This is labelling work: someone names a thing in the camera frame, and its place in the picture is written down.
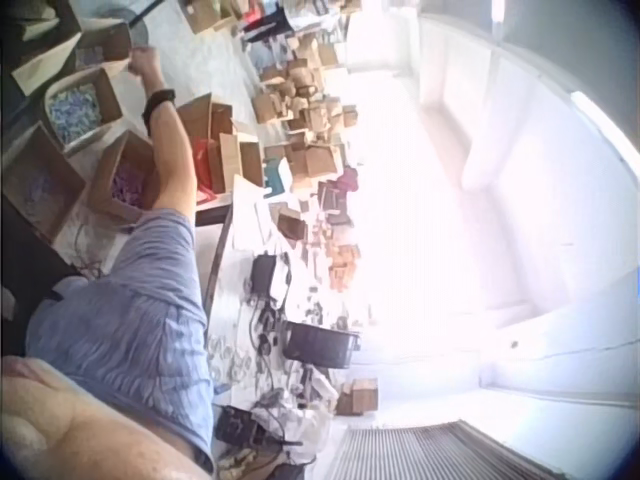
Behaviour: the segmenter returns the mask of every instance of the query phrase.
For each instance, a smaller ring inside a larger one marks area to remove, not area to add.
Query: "white wall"
[[[493,188],[539,311],[585,298],[633,269],[637,189],[597,132],[538,83],[512,142]]]
[[[637,398],[637,271],[584,300],[497,332],[487,346],[493,383],[610,401]],[[511,348],[512,342],[518,342]]]
[[[504,42],[528,49],[579,80],[586,92],[640,142],[638,33],[621,0],[507,0]],[[490,0],[423,0],[443,14],[491,32]]]
[[[447,38],[442,102],[468,138],[482,121],[491,50],[460,35]]]
[[[409,21],[393,11],[362,11],[351,15],[347,65],[352,70],[409,71]]]

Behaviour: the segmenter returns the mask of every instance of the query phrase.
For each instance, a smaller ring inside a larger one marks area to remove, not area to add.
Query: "person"
[[[4,453],[26,478],[210,478],[213,384],[194,253],[196,175],[158,53],[134,49],[160,192],[112,271],[67,277],[2,359]]]
[[[280,0],[275,12],[238,26],[243,47],[285,33],[331,30],[340,18],[340,4],[341,0]]]

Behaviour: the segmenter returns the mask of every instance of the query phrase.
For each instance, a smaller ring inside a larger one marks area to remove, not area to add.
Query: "small cardboard box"
[[[285,144],[270,145],[264,148],[264,157],[269,160],[285,158],[287,156],[285,151]]]
[[[335,147],[309,147],[305,151],[309,177],[316,180],[337,178],[343,173],[340,152]]]
[[[320,56],[320,63],[323,67],[334,67],[340,63],[336,49],[330,43],[321,43],[318,45],[318,55]]]
[[[278,118],[278,113],[273,105],[273,100],[269,93],[261,93],[251,99],[253,110],[258,123],[269,123]]]
[[[307,87],[299,87],[296,90],[296,93],[298,94],[299,97],[311,98],[316,93],[318,93],[318,87],[316,87],[315,85],[309,85]]]
[[[76,70],[101,66],[110,77],[124,70],[131,53],[131,32],[129,26],[114,18],[85,18],[80,21],[82,36],[74,50]],[[87,50],[100,48],[103,62],[85,64]]]
[[[313,72],[306,67],[289,69],[289,79],[293,82],[296,88],[307,87],[315,84]]]
[[[85,180],[38,123],[7,152],[2,191],[49,243],[53,243],[80,200]]]
[[[121,202],[111,193],[116,171],[125,163],[144,175],[141,208]],[[159,192],[160,181],[153,159],[153,147],[147,140],[128,130],[104,149],[91,182],[88,204],[94,212],[133,224],[144,211],[153,207]]]
[[[287,62],[287,72],[289,74],[291,74],[291,70],[295,70],[296,68],[309,68],[309,62],[306,58],[297,58]]]
[[[65,92],[72,88],[77,88],[82,85],[92,84],[96,89],[96,96],[98,99],[98,108],[100,109],[100,115],[102,117],[101,125],[82,135],[81,137],[73,140],[71,143],[65,145],[62,139],[58,136],[56,129],[53,125],[53,121],[49,116],[48,105],[49,102],[59,93]],[[53,83],[44,94],[44,123],[49,131],[51,131],[58,143],[58,147],[67,155],[73,155],[74,153],[82,150],[87,145],[104,137],[113,124],[122,118],[122,110],[118,103],[118,98],[113,90],[113,85],[109,79],[109,75],[103,68],[91,68],[83,70],[81,72],[74,73],[68,77],[64,77],[61,80]]]
[[[191,31],[195,34],[210,28],[219,31],[237,23],[228,2],[227,5],[223,2],[214,4],[211,0],[192,0],[190,2],[180,0],[179,3]]]
[[[263,85],[280,85],[285,81],[286,73],[276,67],[267,67],[260,74],[260,82]]]
[[[283,98],[296,96],[296,86],[292,80],[287,80],[278,86],[278,92]]]
[[[25,95],[30,95],[47,80],[55,77],[64,67],[76,43],[80,40],[80,23],[69,2],[54,0],[59,22],[48,31],[40,31],[37,40],[21,43],[14,52],[3,51],[8,57],[17,55],[19,60],[11,65],[11,76]]]
[[[307,224],[303,220],[296,217],[285,215],[280,211],[278,216],[278,230],[284,238],[290,240],[304,240],[307,236]]]
[[[287,131],[289,133],[300,132],[307,130],[307,122],[303,118],[294,118],[285,122]]]
[[[324,132],[329,128],[329,118],[324,105],[316,105],[313,108],[305,108],[300,111],[302,118],[307,122],[307,127],[312,132]]]
[[[345,127],[353,127],[358,123],[358,110],[355,105],[345,105],[342,107],[342,111]]]
[[[378,410],[378,380],[375,378],[353,381],[354,413],[375,412]]]

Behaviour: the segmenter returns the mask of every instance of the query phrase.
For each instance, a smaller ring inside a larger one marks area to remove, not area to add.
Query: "black device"
[[[151,96],[147,99],[147,104],[144,107],[144,112],[142,112],[142,120],[144,120],[144,125],[147,127],[147,134],[151,136],[151,114],[153,111],[163,102],[171,102],[174,103],[176,99],[176,92],[170,88],[164,90],[158,90],[157,92],[153,92]]]
[[[251,266],[251,295],[258,298],[271,298],[271,284],[276,271],[278,257],[263,253],[253,259]]]
[[[289,321],[285,321],[283,335],[285,358],[325,368],[349,368],[351,355],[360,342],[357,333]]]
[[[221,442],[238,448],[263,447],[267,437],[266,429],[251,412],[230,405],[222,408],[214,434]]]

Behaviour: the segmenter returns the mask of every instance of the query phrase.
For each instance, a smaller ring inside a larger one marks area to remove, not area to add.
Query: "table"
[[[262,393],[271,388],[268,373],[258,370],[259,362],[250,337],[256,334],[249,333],[257,309],[248,301],[246,286],[257,254],[265,251],[271,254],[289,253],[292,283],[285,306],[288,320],[306,321],[310,286],[318,287],[318,299],[328,316],[337,316],[342,310],[338,296],[317,285],[307,266],[294,254],[271,217],[266,216],[268,201],[263,194],[263,189],[236,176],[233,203],[228,208],[218,236],[206,286],[205,282],[201,286],[207,315],[205,338],[209,367],[219,383],[233,384],[229,394],[216,399],[216,403],[228,403],[239,408],[249,408]],[[262,218],[255,207],[263,210]],[[290,376],[295,381],[300,365],[294,366],[293,363],[283,359],[279,347],[274,349],[269,364],[276,387],[285,387]]]

